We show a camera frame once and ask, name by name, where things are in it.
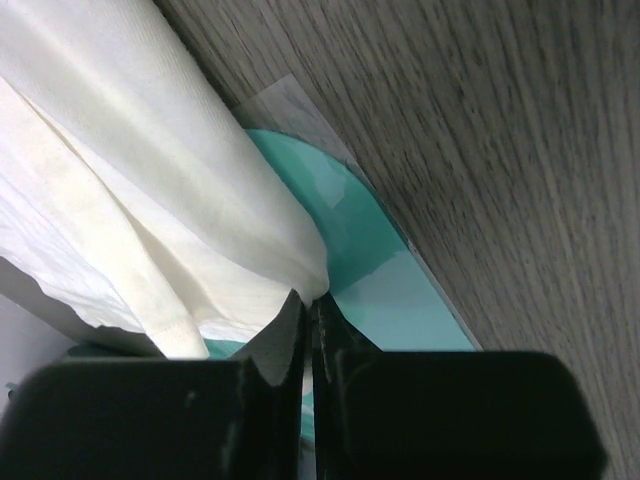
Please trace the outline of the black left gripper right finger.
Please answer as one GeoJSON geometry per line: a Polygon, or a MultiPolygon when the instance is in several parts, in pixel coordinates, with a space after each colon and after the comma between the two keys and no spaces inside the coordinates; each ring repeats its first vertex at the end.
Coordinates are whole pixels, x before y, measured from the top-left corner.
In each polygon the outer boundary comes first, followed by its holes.
{"type": "Polygon", "coordinates": [[[541,352],[386,352],[324,296],[312,308],[321,479],[599,479],[582,392],[541,352]]]}

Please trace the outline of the white printed t-shirt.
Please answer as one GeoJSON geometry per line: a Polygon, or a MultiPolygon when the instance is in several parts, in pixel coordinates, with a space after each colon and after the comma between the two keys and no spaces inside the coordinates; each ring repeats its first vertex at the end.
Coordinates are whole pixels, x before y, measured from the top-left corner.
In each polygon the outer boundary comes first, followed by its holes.
{"type": "Polygon", "coordinates": [[[172,359],[329,287],[314,221],[151,1],[2,3],[1,253],[172,359]]]}

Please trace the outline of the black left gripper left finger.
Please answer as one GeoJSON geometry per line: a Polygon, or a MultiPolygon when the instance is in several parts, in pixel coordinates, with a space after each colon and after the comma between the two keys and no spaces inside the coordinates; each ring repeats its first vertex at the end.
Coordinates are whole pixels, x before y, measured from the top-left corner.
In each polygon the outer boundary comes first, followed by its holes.
{"type": "Polygon", "coordinates": [[[306,311],[290,293],[226,360],[70,359],[22,381],[5,479],[294,479],[306,311]]]}

